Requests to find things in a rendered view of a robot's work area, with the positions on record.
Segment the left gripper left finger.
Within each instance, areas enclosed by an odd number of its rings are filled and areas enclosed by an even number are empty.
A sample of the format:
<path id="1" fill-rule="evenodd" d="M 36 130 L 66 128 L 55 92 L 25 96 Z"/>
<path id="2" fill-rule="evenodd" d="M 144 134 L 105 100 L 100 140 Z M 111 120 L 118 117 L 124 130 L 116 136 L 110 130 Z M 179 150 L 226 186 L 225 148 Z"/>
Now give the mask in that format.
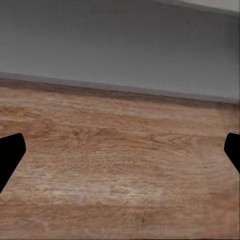
<path id="1" fill-rule="evenodd" d="M 0 193 L 26 153 L 22 133 L 0 138 Z"/>

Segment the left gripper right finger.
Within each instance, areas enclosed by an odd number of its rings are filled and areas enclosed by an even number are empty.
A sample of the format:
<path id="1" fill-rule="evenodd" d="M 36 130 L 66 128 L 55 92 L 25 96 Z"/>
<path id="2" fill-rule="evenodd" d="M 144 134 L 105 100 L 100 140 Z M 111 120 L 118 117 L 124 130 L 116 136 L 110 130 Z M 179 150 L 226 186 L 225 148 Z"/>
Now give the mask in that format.
<path id="1" fill-rule="evenodd" d="M 228 133 L 224 151 L 240 173 L 240 135 Z"/>

